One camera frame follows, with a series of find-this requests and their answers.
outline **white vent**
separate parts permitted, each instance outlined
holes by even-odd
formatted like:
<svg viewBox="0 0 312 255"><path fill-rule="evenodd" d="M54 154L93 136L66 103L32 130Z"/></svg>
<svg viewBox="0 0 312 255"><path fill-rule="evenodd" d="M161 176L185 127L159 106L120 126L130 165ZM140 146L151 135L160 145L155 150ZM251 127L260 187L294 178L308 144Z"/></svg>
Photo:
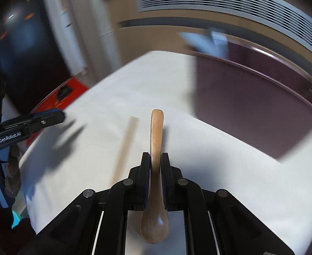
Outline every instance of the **white vent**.
<svg viewBox="0 0 312 255"><path fill-rule="evenodd" d="M283 0L138 0L140 11L201 9L229 13L274 28L312 52L312 18Z"/></svg>

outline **light blue object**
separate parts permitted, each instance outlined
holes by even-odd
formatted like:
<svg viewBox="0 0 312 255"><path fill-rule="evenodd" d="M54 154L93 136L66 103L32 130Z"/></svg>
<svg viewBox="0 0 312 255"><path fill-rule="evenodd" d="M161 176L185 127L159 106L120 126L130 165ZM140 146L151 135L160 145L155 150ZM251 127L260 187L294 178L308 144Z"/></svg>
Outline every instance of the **light blue object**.
<svg viewBox="0 0 312 255"><path fill-rule="evenodd" d="M229 58L228 42L224 34L211 32L211 38L206 35L194 33L179 33L180 36L195 50L207 55Z"/></svg>
<svg viewBox="0 0 312 255"><path fill-rule="evenodd" d="M15 211L12 210L12 213L13 213L13 218L14 218L14 221L12 224L12 229L13 229L14 227L16 227L19 224L21 218Z"/></svg>

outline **red object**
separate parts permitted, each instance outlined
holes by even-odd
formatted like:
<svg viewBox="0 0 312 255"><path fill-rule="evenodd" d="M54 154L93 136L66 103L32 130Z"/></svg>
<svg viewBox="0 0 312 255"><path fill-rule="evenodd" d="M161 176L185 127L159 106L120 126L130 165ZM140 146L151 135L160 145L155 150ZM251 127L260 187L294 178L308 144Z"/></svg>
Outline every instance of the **red object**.
<svg viewBox="0 0 312 255"><path fill-rule="evenodd" d="M58 100L57 94L59 90L63 86L68 86L72 89L72 92L68 94L62 100ZM74 77L65 81L62 85L58 86L53 92L51 92L45 99L43 99L32 111L31 113L35 112L42 112L54 108L59 108L64 110L67 106L69 106L73 101L75 101L78 97L80 97L83 93L85 93L89 88L84 84L80 83ZM33 133L32 136L27 139L26 143L29 146L34 139L39 135L40 132Z"/></svg>

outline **silver screw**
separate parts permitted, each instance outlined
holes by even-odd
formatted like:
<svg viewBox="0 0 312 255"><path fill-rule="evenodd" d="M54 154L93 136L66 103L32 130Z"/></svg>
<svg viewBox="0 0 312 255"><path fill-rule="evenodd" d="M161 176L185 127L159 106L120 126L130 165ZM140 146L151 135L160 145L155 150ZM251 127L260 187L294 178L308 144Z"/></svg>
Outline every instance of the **silver screw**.
<svg viewBox="0 0 312 255"><path fill-rule="evenodd" d="M130 185L133 184L133 180L130 179L130 178L124 179L123 184L124 184L125 186L130 186Z"/></svg>
<svg viewBox="0 0 312 255"><path fill-rule="evenodd" d="M227 197L228 192L226 190L219 190L218 195L219 195L219 197Z"/></svg>
<svg viewBox="0 0 312 255"><path fill-rule="evenodd" d="M83 196L84 197L91 197L93 195L93 191L91 189L87 189L83 191Z"/></svg>
<svg viewBox="0 0 312 255"><path fill-rule="evenodd" d="M186 180L185 178L180 178L177 182L181 186L186 186L188 184L188 180Z"/></svg>

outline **white table surface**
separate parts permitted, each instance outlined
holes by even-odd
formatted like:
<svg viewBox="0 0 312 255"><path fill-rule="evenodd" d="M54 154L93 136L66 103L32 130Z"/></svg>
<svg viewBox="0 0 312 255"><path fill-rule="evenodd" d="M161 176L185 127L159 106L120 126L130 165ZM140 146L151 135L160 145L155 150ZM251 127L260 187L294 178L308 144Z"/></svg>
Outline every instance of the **white table surface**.
<svg viewBox="0 0 312 255"><path fill-rule="evenodd" d="M63 124L45 129L20 161L28 213L41 231L87 188L112 186L131 116L138 125L119 180L149 151L150 115L164 112L164 152L201 188L225 188L278 235L296 255L312 240L312 130L275 160L194 117L195 58L154 51L95 85L66 110ZM126 254L185 254L181 212L171 231L151 245L138 234L141 212L129 212Z"/></svg>

